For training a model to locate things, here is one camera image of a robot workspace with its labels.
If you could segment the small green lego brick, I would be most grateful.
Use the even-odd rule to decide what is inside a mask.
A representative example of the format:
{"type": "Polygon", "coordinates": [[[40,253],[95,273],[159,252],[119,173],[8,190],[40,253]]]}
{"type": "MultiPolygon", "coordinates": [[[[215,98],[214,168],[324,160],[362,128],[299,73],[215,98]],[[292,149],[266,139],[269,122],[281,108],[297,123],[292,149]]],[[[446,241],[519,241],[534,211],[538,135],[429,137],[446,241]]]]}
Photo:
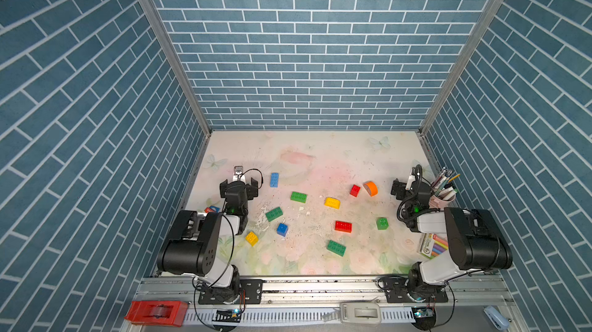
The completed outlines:
{"type": "Polygon", "coordinates": [[[379,217],[376,220],[376,226],[378,230],[386,230],[389,228],[389,222],[385,217],[379,217]]]}

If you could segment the orange round lego piece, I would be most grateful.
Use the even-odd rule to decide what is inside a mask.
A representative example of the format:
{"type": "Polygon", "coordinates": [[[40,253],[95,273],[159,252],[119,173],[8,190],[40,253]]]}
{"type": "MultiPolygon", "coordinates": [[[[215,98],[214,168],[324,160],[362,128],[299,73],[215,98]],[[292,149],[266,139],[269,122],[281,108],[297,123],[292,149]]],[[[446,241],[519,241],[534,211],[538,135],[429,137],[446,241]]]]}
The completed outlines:
{"type": "Polygon", "coordinates": [[[365,182],[363,187],[370,196],[376,196],[378,194],[378,187],[373,181],[365,182]]]}

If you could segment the small red lego brick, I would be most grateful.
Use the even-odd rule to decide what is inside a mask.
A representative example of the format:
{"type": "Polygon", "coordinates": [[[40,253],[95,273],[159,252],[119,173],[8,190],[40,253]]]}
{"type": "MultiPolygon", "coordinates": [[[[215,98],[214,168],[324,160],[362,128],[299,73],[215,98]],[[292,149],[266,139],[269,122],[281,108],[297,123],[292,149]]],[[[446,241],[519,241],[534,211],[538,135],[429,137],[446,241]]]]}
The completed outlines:
{"type": "Polygon", "coordinates": [[[361,187],[358,185],[353,185],[350,190],[350,195],[357,197],[360,193],[361,187]]]}

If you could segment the long red lego brick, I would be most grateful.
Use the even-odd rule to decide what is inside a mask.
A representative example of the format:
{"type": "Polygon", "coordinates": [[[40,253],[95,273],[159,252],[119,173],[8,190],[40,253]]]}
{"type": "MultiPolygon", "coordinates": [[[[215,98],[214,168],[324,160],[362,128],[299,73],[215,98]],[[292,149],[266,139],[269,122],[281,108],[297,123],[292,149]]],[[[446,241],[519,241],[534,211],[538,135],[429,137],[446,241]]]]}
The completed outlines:
{"type": "Polygon", "coordinates": [[[335,222],[335,231],[342,232],[342,233],[351,233],[352,232],[352,223],[337,220],[335,222]]]}

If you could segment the long green lego brick front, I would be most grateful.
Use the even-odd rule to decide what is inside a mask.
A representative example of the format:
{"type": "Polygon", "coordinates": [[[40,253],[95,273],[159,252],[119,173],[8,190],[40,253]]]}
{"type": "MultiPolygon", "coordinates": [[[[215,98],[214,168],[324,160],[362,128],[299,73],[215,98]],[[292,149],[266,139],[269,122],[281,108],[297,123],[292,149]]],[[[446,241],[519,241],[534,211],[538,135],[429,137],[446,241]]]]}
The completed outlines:
{"type": "Polygon", "coordinates": [[[330,240],[330,241],[328,241],[328,244],[327,244],[327,250],[336,254],[336,255],[344,256],[345,251],[346,251],[346,246],[342,245],[338,242],[335,242],[333,240],[330,240]]]}

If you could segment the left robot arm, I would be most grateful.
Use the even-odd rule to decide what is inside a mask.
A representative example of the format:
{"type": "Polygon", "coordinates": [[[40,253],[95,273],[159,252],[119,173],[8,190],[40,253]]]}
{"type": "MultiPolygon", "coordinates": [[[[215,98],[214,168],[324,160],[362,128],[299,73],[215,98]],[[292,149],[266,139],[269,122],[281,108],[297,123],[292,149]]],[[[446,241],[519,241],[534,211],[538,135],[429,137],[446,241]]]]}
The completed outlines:
{"type": "Polygon", "coordinates": [[[248,224],[248,202],[258,196],[261,184],[246,182],[238,175],[232,182],[220,184],[223,208],[211,213],[180,211],[157,255],[157,269],[175,275],[192,274],[203,291],[214,297],[234,300],[239,295],[240,279],[235,266],[217,258],[221,236],[232,240],[248,224]]]}

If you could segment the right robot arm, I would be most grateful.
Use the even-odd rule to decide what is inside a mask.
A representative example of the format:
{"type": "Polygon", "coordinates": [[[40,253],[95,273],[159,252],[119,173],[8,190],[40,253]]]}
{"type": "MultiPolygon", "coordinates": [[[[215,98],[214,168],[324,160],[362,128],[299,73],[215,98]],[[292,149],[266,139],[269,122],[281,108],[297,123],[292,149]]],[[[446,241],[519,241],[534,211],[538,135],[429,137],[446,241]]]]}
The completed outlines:
{"type": "Polygon", "coordinates": [[[489,211],[429,207],[431,187],[420,173],[408,182],[394,180],[391,195],[399,201],[397,220],[411,232],[443,235],[448,243],[438,256],[412,266],[405,285],[411,298],[423,301],[457,278],[513,265],[510,246],[489,211]]]}

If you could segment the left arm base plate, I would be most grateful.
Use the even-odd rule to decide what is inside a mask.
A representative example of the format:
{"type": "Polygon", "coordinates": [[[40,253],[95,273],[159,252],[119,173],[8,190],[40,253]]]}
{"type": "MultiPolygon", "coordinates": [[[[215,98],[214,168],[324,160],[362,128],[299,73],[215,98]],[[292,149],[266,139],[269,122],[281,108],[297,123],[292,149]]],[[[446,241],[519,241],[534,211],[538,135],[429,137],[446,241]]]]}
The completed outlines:
{"type": "Polygon", "coordinates": [[[203,287],[197,299],[200,305],[237,304],[243,296],[243,304],[260,304],[263,291],[262,279],[231,281],[228,287],[203,287]]]}

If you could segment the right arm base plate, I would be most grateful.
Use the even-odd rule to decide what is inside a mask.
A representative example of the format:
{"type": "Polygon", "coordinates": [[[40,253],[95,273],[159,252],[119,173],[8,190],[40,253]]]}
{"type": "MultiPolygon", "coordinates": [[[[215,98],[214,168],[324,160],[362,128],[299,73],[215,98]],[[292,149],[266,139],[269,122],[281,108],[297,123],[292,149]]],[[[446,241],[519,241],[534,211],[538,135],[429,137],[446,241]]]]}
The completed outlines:
{"type": "Polygon", "coordinates": [[[376,281],[377,287],[385,293],[389,304],[446,303],[449,298],[444,286],[417,283],[402,276],[387,275],[376,281]]]}

